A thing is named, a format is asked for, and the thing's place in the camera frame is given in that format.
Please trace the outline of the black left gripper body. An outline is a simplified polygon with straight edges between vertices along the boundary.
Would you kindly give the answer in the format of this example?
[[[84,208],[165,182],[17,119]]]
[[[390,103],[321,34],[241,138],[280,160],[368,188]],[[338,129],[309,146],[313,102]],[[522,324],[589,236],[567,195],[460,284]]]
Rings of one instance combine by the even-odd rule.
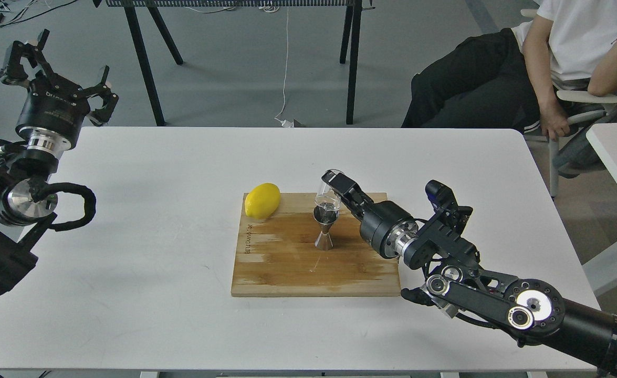
[[[72,101],[49,92],[30,92],[16,122],[16,134],[29,139],[29,131],[43,129],[55,132],[67,141],[67,149],[75,148],[82,123],[90,112],[87,100]]]

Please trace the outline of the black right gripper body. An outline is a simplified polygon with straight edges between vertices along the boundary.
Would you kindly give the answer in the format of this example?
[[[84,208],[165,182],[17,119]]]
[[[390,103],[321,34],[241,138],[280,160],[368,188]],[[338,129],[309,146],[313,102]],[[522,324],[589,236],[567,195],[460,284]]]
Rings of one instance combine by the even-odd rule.
[[[418,236],[418,220],[392,201],[369,203],[363,207],[361,238],[382,258],[392,259]]]

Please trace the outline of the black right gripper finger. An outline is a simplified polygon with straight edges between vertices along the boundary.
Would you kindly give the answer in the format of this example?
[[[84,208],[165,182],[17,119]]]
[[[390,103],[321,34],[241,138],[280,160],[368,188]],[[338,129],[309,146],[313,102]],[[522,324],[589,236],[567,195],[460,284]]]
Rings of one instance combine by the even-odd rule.
[[[354,218],[363,218],[365,211],[374,203],[373,199],[357,182],[339,170],[327,170],[322,175],[322,181],[337,194],[342,204],[350,211]]]

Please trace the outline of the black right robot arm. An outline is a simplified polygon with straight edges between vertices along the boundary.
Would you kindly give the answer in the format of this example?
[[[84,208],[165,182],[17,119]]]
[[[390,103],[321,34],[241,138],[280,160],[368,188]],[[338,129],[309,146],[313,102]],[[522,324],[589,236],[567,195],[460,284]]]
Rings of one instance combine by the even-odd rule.
[[[431,180],[425,191],[434,215],[414,218],[392,201],[375,203],[338,170],[322,181],[360,223],[360,235],[382,258],[421,269],[424,283],[402,298],[436,306],[450,318],[499,329],[518,347],[545,345],[617,376],[617,315],[563,298],[553,285],[483,269],[479,251],[462,237],[472,214],[450,187]]]

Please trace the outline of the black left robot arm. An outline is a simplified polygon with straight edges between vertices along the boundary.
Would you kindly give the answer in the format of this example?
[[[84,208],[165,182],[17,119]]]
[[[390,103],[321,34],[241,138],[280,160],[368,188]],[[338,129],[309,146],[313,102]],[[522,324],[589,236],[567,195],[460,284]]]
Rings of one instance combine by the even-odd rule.
[[[3,84],[27,89],[15,128],[20,141],[0,139],[0,295],[35,268],[32,248],[47,230],[78,229],[95,217],[91,189],[48,179],[62,154],[75,148],[83,120],[103,126],[119,100],[107,66],[90,88],[54,72],[43,54],[48,36],[45,29],[36,41],[14,41],[0,69]]]

